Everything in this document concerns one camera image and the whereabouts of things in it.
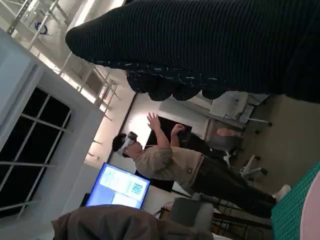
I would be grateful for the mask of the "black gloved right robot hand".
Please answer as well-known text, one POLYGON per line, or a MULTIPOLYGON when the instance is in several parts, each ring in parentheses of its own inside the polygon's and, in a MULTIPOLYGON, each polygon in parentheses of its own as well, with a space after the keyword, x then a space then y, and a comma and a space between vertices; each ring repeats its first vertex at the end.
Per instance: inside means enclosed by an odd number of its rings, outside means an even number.
POLYGON ((317 0, 135 0, 71 28, 77 57, 153 101, 226 92, 320 101, 317 0))

